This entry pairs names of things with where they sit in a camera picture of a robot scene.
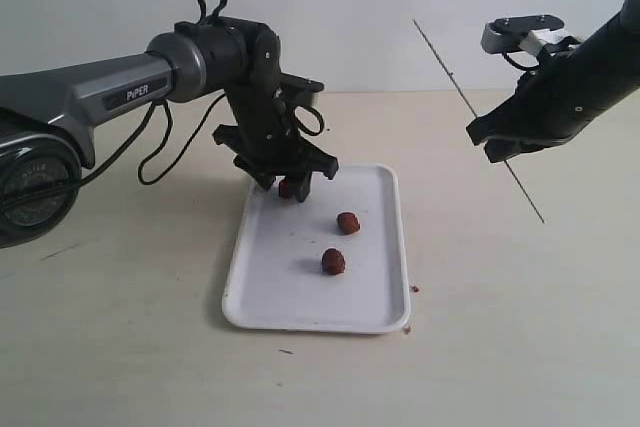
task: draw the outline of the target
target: robotic arm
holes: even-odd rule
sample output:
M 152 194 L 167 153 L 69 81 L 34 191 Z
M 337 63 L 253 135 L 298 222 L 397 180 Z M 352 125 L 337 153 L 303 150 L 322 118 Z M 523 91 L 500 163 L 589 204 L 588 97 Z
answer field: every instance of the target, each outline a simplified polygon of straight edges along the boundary
M 482 47 L 524 70 L 513 96 L 467 126 L 475 145 L 486 142 L 491 162 L 562 145 L 640 87 L 640 0 L 622 9 L 586 41 L 557 17 L 498 19 L 485 27 Z M 538 65 L 509 54 L 525 51 Z
M 59 223 L 86 182 L 81 167 L 95 166 L 93 129 L 150 102 L 135 136 L 154 106 L 224 89 L 238 125 L 219 126 L 213 138 L 236 153 L 234 164 L 262 188 L 284 176 L 303 202 L 313 172 L 333 178 L 337 159 L 301 135 L 323 129 L 312 104 L 324 86 L 282 73 L 276 34 L 260 22 L 221 17 L 226 3 L 220 0 L 207 16 L 198 0 L 197 23 L 178 22 L 143 54 L 0 77 L 0 248 Z M 297 119 L 299 107 L 318 118 L 318 132 Z

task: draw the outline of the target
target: brown food chunk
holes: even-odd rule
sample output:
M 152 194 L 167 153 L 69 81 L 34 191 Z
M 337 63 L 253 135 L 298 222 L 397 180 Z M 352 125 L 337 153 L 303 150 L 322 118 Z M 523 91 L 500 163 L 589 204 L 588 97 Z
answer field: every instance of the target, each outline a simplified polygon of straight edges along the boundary
M 344 256 L 337 249 L 328 249 L 322 255 L 322 271 L 325 274 L 341 274 L 344 272 L 345 266 Z
M 343 234 L 351 235 L 360 230 L 360 222 L 353 212 L 342 212 L 338 215 L 338 227 Z
M 293 197 L 293 189 L 289 184 L 289 181 L 282 179 L 278 184 L 278 195 L 283 199 L 290 199 Z

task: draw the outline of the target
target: piper robot arm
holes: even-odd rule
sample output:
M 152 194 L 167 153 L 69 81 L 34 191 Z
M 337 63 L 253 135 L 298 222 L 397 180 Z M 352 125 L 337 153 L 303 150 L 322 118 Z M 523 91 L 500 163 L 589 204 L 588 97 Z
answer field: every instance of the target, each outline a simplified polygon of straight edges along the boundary
M 489 161 L 565 144 L 640 87 L 640 0 L 626 0 L 584 42 L 563 27 L 550 15 L 486 25 L 483 49 L 525 71 L 509 99 L 467 127 L 475 145 L 486 142 Z M 524 67 L 509 57 L 520 51 L 538 65 Z
M 134 134 L 155 106 L 167 112 L 167 100 L 184 103 L 224 90 L 238 125 L 219 126 L 213 138 L 236 153 L 234 164 L 262 188 L 284 176 L 303 202 L 313 172 L 333 178 L 337 159 L 301 135 L 323 129 L 312 104 L 324 86 L 282 73 L 276 34 L 260 22 L 221 17 L 226 3 L 220 0 L 207 16 L 198 0 L 197 23 L 177 23 L 143 54 L 0 77 L 0 248 L 58 224 L 87 181 L 81 168 L 95 167 L 94 128 L 148 103 Z M 299 107 L 316 116 L 318 132 L 298 120 Z

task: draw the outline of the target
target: white tray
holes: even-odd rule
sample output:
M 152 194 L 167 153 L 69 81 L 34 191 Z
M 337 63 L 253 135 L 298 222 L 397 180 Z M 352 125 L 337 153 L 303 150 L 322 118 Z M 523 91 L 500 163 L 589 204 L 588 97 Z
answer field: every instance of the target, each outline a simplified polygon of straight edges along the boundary
M 338 231 L 340 212 L 355 212 L 354 235 Z M 329 247 L 346 272 L 322 273 Z M 277 186 L 249 190 L 222 299 L 234 325 L 252 329 L 381 334 L 410 313 L 400 197 L 395 173 L 380 165 L 343 166 L 335 179 L 314 175 L 299 204 Z

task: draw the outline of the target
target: plastic tray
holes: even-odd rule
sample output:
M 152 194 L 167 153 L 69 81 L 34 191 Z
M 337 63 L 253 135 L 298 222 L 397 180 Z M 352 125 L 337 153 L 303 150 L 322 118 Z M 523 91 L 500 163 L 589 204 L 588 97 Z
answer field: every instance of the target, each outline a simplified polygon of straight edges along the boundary
M 341 167 L 332 181 L 314 175 L 299 204 L 274 186 L 249 190 L 222 300 L 226 318 L 252 329 L 381 334 L 410 313 L 398 181 L 381 165 Z M 336 217 L 354 212 L 361 230 L 342 235 Z M 329 247 L 346 272 L 322 273 Z

